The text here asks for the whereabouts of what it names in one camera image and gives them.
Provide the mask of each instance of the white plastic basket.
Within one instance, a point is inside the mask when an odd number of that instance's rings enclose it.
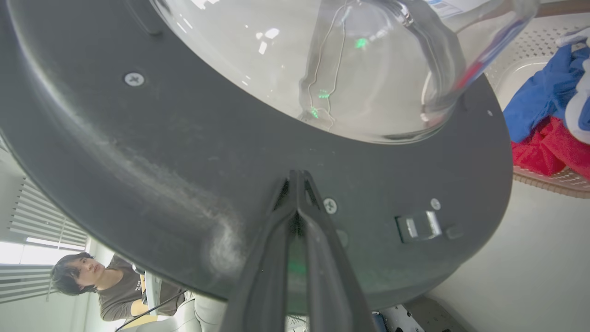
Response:
[[[485,72],[502,109],[522,84],[551,59],[558,49],[555,40],[559,36],[589,25],[590,14],[535,18]],[[547,177],[514,166],[513,178],[567,196],[590,198],[590,181],[568,168]]]

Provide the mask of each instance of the dark gray plastic base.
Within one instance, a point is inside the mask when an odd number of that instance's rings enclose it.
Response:
[[[2,135],[39,187],[112,249],[226,298],[277,184],[307,170],[337,204],[330,218],[376,309],[436,286],[498,226],[512,158],[484,77],[429,139],[352,141],[248,95],[162,21],[138,24],[135,2],[0,2]],[[144,84],[127,85],[129,72]],[[435,211],[443,234],[402,243],[395,218],[422,211]],[[304,312],[297,250],[288,310]]]

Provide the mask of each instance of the white wall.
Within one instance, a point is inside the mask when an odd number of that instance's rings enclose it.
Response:
[[[471,332],[590,331],[590,200],[513,184],[492,239],[429,294]]]
[[[75,315],[75,308],[85,308],[88,296],[69,297],[51,294],[0,304],[0,330],[3,332],[82,332],[84,315]]]

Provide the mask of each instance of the green led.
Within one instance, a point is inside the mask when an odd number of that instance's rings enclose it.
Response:
[[[314,118],[316,118],[316,119],[320,117],[320,116],[317,114],[317,108],[315,108],[315,107],[313,107],[313,106],[312,106],[312,112],[311,112],[311,113],[312,113],[313,117],[314,117]]]
[[[356,40],[355,48],[363,48],[366,45],[367,45],[367,39],[366,38],[359,38]]]
[[[328,91],[320,90],[320,94],[318,95],[318,97],[320,99],[327,99],[330,97],[330,94],[328,93]]]

